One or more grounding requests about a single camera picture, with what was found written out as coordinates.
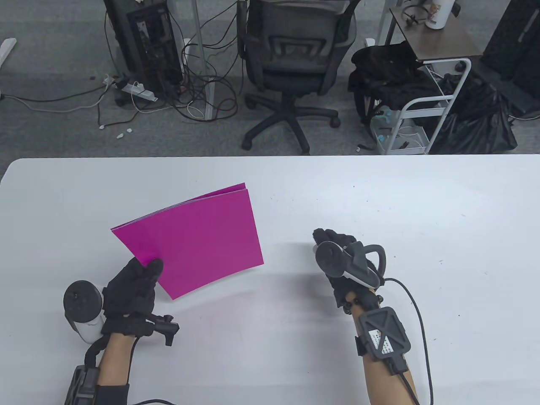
forearm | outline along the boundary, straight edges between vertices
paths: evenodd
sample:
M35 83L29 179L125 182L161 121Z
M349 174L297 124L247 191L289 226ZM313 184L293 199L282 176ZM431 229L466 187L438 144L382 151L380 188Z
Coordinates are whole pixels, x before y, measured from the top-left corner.
M349 293L347 294L346 299L350 303L353 303L355 297L354 293ZM353 315L356 331L359 335L361 331L358 318L363 312L362 307L353 304L351 313ZM382 361L373 361L366 355L363 357L363 363L371 405L414 405L414 401L410 397L401 378L398 375L391 375L390 371ZM416 395L416 388L411 373L406 372L405 378Z
M130 373L131 350L135 338L119 333L111 334L101 363L99 364L99 386L124 386Z

office chair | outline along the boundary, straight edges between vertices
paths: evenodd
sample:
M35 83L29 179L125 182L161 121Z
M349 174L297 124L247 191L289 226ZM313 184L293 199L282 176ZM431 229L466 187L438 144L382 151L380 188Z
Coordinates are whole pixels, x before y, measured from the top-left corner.
M351 0L343 13L336 13L324 4L317 7L313 0L250 0L249 17L247 2L237 2L238 54L246 61L248 78L260 92L282 93L281 102L255 94L245 96L250 110L260 104L274 114L246 133L242 149L250 150L257 135L286 121L302 154L309 154L297 117L327 117L332 128L341 125L336 110L297 107L295 101L310 93L323 96L335 83L338 67L356 38L354 10L360 1Z

chair base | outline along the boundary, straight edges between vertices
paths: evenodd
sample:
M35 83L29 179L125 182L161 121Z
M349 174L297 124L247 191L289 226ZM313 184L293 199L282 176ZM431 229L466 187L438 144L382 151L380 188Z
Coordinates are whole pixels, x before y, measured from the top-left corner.
M283 93L281 102L279 103L264 97L256 96L254 94L246 94L246 107L248 107L250 110L254 109L258 104L260 104L274 111L274 114L266 118L264 121L258 123L246 133L244 136L244 141L242 142L242 149L249 151L253 146L253 139L257 135L278 122L286 121L298 139L298 143L302 149L302 154L308 155L309 143L307 142L306 136L298 123L298 117L327 117L330 118L330 126L332 128L337 128L341 125L338 118L338 112L336 110L318 109L313 107L296 107L294 105L296 99L297 96L294 94Z

computer tower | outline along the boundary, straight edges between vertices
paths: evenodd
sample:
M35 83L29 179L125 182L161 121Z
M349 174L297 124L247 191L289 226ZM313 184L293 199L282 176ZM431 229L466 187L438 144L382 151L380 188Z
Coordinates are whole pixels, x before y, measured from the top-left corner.
M511 80L540 31L540 0L512 0L485 48L481 61Z
M540 35L537 35L531 48L521 60L514 76L514 84L540 100Z
M154 93L180 85L182 65L167 0L104 0L124 64L121 76Z

white bottle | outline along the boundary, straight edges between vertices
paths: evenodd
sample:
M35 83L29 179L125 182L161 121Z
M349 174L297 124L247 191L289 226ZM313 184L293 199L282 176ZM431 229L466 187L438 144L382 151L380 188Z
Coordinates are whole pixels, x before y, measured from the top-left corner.
M103 296L89 281L72 283L64 293L64 314L75 332L89 344L101 336Z
M428 6L429 14L426 19L426 26L433 30L440 30L444 28L455 0L433 0Z

